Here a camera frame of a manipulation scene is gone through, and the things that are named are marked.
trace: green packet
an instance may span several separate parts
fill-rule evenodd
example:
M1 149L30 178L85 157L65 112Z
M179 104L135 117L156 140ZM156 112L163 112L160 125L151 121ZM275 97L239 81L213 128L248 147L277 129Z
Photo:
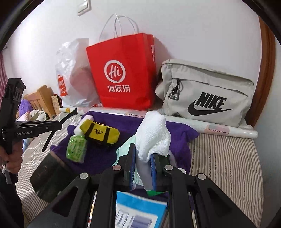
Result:
M87 140L84 136L73 135L66 149L66 158L74 162L83 163L87 149Z

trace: nike logo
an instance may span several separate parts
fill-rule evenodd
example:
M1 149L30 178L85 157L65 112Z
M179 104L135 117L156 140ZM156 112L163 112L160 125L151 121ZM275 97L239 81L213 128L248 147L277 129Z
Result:
M202 116L202 115L208 115L208 114L232 110L232 109L221 108L221 106L224 105L224 102L226 100L227 98L225 97L219 97L217 95L206 94L205 92L202 92L198 100L195 100L188 106L187 111L193 116ZM194 107L194 105L195 106L200 105L201 107L208 108L211 110L198 110Z
M232 109L221 109L221 110L197 110L194 107L196 101L192 102L188 108L187 111L193 115L193 116L203 116L203 115L208 115L208 114L213 114L213 113L218 113L218 112L225 112L228 110L232 110Z

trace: yellow adidas bag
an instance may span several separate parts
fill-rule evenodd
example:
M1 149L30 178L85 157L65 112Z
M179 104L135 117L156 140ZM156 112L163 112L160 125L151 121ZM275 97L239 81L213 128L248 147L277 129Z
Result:
M101 144L114 144L118 141L120 135L118 129L99 124L92 120L85 120L80 126L80 129L85 134L85 139Z

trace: white cloth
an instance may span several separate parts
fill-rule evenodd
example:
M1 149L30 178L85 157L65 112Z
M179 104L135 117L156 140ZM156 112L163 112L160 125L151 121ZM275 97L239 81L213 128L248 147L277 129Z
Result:
M153 190L150 156L159 154L167 157L171 134L166 127L166 118L156 111L149 111L136 133L136 167L146 191Z

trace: paper bag handle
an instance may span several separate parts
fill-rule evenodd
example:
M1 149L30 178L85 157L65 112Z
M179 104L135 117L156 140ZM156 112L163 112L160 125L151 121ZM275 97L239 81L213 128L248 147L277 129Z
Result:
M116 36L118 37L117 30L116 30L116 21L117 21L117 19L119 21L119 18L121 18L121 17L127 18L127 20L131 23L131 25L132 25L132 27L134 29L134 34L136 34L136 29L135 29L134 24L132 23L131 19L129 17L126 17L125 15L118 15L117 18L114 21L114 38L115 38L115 33L116 33Z
M110 20L114 15L116 16L115 22L116 22L116 20L118 20L118 22L119 22L119 25L120 25L120 34L121 34L121 36L122 36L122 29L121 29L121 24L120 24L119 18L118 18L118 16L117 16L117 14L112 14L112 15L108 18L108 20L106 21L106 23L105 23L105 25L104 25L104 27L103 27L103 29L102 29L102 31L101 31L101 34L99 35L99 42L100 42L100 40L101 40L101 35L102 35L102 33L103 33L103 31L104 31L104 29L105 29L107 23L109 22L109 20Z

